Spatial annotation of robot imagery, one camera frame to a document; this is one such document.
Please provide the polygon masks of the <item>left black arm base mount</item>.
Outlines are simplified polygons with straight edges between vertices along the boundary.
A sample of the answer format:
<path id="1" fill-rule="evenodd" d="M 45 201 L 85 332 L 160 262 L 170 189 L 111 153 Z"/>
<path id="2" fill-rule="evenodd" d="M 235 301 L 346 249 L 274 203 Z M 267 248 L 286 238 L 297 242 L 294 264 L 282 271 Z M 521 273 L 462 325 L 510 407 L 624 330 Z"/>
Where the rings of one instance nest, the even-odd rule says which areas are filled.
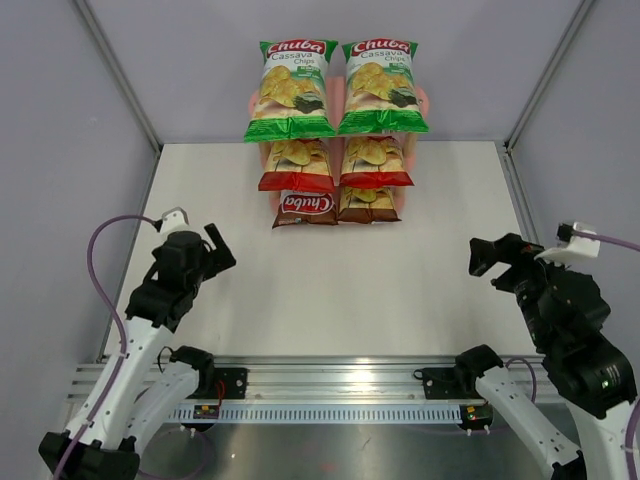
<path id="1" fill-rule="evenodd" d="M 204 384 L 198 387 L 195 398 L 213 400 L 243 400 L 246 398 L 248 384 L 246 368 L 240 367 L 215 367 L 203 377 Z"/>

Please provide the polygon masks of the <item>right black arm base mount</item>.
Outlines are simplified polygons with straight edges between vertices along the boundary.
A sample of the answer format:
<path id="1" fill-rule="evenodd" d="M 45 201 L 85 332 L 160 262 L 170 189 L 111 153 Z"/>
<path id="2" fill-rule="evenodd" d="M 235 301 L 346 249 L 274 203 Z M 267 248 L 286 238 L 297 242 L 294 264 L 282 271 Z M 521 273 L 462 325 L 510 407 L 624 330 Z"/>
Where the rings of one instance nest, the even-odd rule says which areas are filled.
<path id="1" fill-rule="evenodd" d="M 456 377 L 454 367 L 427 367 L 415 369 L 415 380 L 422 385 L 427 400 L 467 400 L 477 398 Z"/>

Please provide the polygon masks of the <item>brown Chuba chips bag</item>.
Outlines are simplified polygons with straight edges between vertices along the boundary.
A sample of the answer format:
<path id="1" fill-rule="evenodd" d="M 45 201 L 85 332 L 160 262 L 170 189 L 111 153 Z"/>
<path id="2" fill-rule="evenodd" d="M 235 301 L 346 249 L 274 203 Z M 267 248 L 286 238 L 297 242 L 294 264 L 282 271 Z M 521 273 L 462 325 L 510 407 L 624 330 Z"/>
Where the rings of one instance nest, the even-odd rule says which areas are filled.
<path id="1" fill-rule="evenodd" d="M 342 187 L 337 220 L 339 222 L 374 224 L 400 220 L 393 192 L 389 187 L 358 189 Z"/>
<path id="2" fill-rule="evenodd" d="M 280 193 L 272 228 L 293 225 L 338 224 L 337 206 L 331 193 L 285 190 Z"/>

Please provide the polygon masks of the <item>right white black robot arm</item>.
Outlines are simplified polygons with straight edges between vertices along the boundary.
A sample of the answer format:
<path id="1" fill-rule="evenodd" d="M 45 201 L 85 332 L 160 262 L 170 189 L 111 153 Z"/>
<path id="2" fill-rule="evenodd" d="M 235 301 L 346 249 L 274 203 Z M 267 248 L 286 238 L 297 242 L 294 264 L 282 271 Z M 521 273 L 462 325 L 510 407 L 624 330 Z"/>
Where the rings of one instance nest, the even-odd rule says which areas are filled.
<path id="1" fill-rule="evenodd" d="M 639 476 L 639 396 L 627 357 L 603 334 L 611 313 L 594 278 L 572 270 L 597 258 L 604 237 L 563 224 L 560 243 L 545 248 L 509 233 L 470 240 L 469 273 L 495 264 L 507 270 L 493 287 L 511 293 L 548 379 L 565 401 L 579 434 L 574 444 L 542 414 L 487 345 L 455 359 L 454 384 L 479 395 L 507 422 L 549 479 L 636 479 Z"/>

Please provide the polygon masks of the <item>green Chuba chips bag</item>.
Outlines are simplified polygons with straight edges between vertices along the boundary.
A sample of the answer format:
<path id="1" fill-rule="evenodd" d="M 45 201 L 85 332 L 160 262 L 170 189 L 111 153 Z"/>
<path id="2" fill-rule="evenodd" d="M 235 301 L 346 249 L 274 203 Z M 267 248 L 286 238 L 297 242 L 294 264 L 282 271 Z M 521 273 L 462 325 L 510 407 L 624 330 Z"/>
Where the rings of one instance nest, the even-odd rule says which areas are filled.
<path id="1" fill-rule="evenodd" d="M 335 40 L 263 41 L 263 72 L 244 140 L 249 143 L 335 135 L 328 115 L 326 75 Z"/>
<path id="2" fill-rule="evenodd" d="M 340 135 L 429 131 L 413 76 L 416 42 L 377 37 L 342 49 L 346 90 Z"/>

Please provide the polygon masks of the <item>red Chuba chips bag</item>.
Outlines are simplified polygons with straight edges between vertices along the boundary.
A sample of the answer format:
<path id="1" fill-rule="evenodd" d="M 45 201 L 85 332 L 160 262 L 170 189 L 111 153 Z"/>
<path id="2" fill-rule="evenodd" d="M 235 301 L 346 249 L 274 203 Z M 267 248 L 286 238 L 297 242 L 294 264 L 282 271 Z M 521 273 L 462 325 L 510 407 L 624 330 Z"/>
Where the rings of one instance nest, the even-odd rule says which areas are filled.
<path id="1" fill-rule="evenodd" d="M 391 136 L 348 138 L 341 162 L 339 184 L 341 187 L 358 189 L 414 185 L 405 168 L 402 147 Z"/>
<path id="2" fill-rule="evenodd" d="M 258 190 L 333 193 L 329 148 L 321 139 L 290 139 L 271 144 Z"/>

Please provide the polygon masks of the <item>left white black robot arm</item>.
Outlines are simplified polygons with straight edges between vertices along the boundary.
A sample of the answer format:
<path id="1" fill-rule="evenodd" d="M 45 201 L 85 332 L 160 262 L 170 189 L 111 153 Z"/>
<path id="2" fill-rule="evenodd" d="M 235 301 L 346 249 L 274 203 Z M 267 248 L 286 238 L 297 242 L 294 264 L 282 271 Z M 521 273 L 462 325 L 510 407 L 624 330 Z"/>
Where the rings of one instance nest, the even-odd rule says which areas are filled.
<path id="1" fill-rule="evenodd" d="M 183 400 L 221 397 L 212 354 L 175 349 L 162 376 L 145 388 L 151 366 L 192 309 L 202 284 L 236 260 L 210 223 L 199 234 L 186 225 L 156 223 L 163 242 L 117 320 L 119 349 L 104 366 L 78 413 L 60 433 L 48 432 L 38 452 L 55 479 L 133 479 L 151 438 Z"/>

